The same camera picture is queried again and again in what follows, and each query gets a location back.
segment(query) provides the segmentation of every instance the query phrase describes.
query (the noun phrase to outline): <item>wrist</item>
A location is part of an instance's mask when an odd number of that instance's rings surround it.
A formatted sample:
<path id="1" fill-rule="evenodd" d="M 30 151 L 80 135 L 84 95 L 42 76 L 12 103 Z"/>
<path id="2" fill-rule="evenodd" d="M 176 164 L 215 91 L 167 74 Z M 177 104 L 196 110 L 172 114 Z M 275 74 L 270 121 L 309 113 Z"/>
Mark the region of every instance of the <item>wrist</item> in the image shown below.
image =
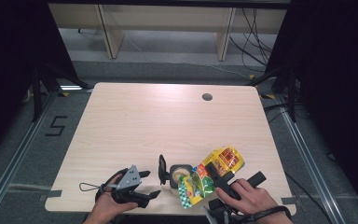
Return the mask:
<path id="1" fill-rule="evenodd" d="M 257 224 L 272 224 L 272 223 L 281 223 L 281 224 L 292 224 L 293 222 L 286 216 L 284 212 L 278 212 L 266 217 L 262 217 L 257 220 Z"/>

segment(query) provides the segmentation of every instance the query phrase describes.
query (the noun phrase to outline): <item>hole in table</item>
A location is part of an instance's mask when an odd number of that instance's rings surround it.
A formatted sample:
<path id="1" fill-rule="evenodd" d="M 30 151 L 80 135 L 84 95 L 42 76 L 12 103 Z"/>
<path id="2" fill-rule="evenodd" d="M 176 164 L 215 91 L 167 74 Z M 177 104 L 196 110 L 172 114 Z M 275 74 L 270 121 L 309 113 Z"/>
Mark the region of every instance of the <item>hole in table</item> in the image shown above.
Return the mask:
<path id="1" fill-rule="evenodd" d="M 202 99 L 204 99 L 205 101 L 211 101 L 212 100 L 212 95 L 210 93 L 204 93 L 202 95 Z"/>

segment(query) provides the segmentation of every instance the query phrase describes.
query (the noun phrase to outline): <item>bracelet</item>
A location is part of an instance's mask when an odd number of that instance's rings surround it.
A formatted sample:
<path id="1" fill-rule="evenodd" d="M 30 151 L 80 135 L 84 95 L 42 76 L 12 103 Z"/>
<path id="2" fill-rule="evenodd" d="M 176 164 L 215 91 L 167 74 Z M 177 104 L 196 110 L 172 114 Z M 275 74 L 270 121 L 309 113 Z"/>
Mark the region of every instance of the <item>bracelet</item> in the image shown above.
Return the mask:
<path id="1" fill-rule="evenodd" d="M 258 219 L 260 219 L 262 217 L 266 217 L 266 216 L 269 216 L 269 215 L 277 213 L 277 212 L 284 212 L 289 219 L 292 218 L 292 215 L 290 214 L 290 211 L 289 211 L 289 209 L 287 207 L 285 207 L 285 206 L 276 206 L 276 207 L 270 208 L 270 209 L 268 209 L 266 211 L 261 211 L 261 212 L 258 212 L 258 213 L 255 213 L 255 214 L 252 214 L 252 215 L 249 215 L 249 216 L 245 216 L 241 220 L 241 223 L 255 222 L 255 221 L 257 221 Z"/>

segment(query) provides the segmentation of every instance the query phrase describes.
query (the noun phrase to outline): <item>yellow package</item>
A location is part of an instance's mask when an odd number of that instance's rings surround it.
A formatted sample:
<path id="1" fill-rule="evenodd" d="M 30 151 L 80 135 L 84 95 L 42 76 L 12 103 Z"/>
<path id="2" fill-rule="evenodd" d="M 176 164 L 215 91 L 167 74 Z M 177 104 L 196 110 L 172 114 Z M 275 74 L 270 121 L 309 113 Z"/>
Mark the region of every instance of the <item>yellow package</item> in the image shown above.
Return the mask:
<path id="1" fill-rule="evenodd" d="M 220 176 L 230 171 L 235 174 L 244 165 L 244 160 L 235 147 L 220 147 L 214 150 L 200 165 L 193 168 L 191 175 L 181 177 L 179 196 L 184 208 L 191 207 L 214 192 L 213 180 L 205 169 L 210 162 Z"/>

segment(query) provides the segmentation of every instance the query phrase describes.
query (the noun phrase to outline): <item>gray floor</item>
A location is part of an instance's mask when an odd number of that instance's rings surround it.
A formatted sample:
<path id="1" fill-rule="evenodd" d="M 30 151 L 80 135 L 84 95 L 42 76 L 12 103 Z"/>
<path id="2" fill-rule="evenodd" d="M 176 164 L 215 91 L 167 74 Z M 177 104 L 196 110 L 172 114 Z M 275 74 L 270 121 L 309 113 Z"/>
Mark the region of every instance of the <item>gray floor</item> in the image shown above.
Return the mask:
<path id="1" fill-rule="evenodd" d="M 95 84 L 99 81 L 191 83 L 217 85 L 243 85 L 250 75 L 261 76 L 243 66 L 241 53 L 230 44 L 224 62 L 217 60 L 212 34 L 187 32 L 127 32 L 116 59 L 109 60 L 103 37 L 99 31 L 61 30 L 62 37 L 79 77 Z M 273 46 L 275 35 L 260 38 Z M 244 43 L 241 34 L 233 38 Z M 257 48 L 249 48 L 262 60 Z M 244 63 L 254 69 L 263 69 L 250 57 Z M 270 94 L 273 79 L 258 85 L 260 94 Z M 45 196 L 60 169 L 66 149 L 69 147 L 76 126 L 90 97 L 89 93 L 70 93 L 57 97 L 48 110 L 24 160 L 15 174 L 5 197 L 0 203 L 0 223 L 81 223 L 86 214 L 50 213 L 45 210 Z M 276 105 L 274 99 L 261 99 L 263 106 Z M 20 145 L 31 125 L 32 101 L 24 103 L 18 118 L 7 131 L 0 144 L 0 177 L 11 157 Z M 59 137 L 47 136 L 56 133 L 49 128 L 56 116 L 67 116 L 59 123 L 65 126 Z M 301 105 L 296 106 L 296 118 L 312 157 L 318 165 L 325 183 L 334 195 L 346 223 L 358 223 L 358 197 L 339 166 L 326 154 L 329 152 L 312 120 Z M 309 172 L 298 152 L 297 145 L 289 133 L 280 108 L 267 114 L 270 129 L 279 151 L 284 170 L 292 176 L 320 204 Z M 293 194 L 299 195 L 295 223 L 328 223 L 326 217 L 303 190 L 288 179 Z"/>

